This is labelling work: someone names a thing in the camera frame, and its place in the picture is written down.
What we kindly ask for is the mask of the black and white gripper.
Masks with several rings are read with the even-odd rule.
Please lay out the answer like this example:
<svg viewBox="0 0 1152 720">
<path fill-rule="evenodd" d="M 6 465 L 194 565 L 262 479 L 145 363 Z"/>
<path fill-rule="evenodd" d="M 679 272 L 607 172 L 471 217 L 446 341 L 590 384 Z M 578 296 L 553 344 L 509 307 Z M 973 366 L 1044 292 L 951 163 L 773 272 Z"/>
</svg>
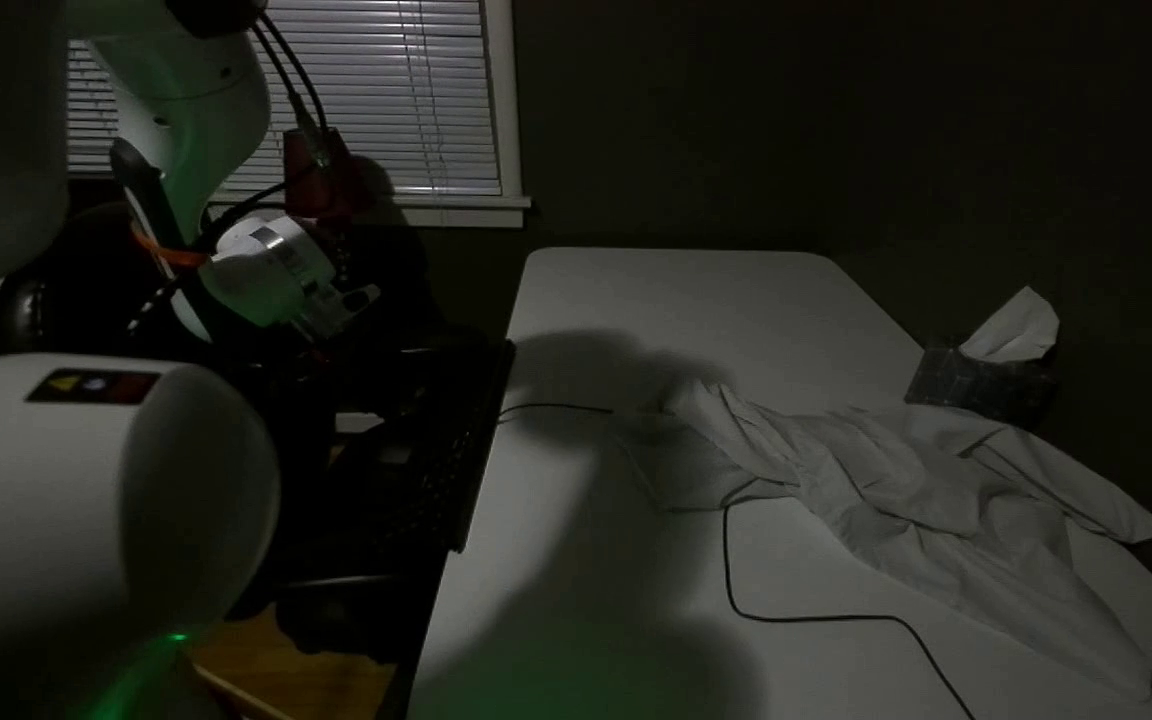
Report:
<svg viewBox="0 0 1152 720">
<path fill-rule="evenodd" d="M 254 213 L 219 232 L 200 266 L 213 300 L 258 327 L 333 341 L 376 300 L 376 283 L 350 283 L 343 266 L 287 213 Z"/>
</svg>

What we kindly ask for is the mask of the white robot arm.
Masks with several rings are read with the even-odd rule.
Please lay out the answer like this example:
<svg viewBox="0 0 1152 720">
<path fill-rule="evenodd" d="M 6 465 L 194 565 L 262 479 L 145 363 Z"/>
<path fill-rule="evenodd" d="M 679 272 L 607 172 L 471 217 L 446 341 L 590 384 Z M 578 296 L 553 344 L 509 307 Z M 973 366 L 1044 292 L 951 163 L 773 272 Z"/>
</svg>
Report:
<svg viewBox="0 0 1152 720">
<path fill-rule="evenodd" d="M 132 234 L 203 263 L 169 281 L 197 344 L 333 341 L 376 283 L 351 283 L 322 229 L 254 217 L 203 232 L 213 193 L 269 131 L 254 36 L 264 0 L 0 0 L 0 275 L 69 213 L 69 42 L 115 75 L 113 168 Z M 0 356 L 0 720 L 200 720 L 194 633 L 258 575 L 282 459 L 258 408 L 185 360 Z"/>
</svg>

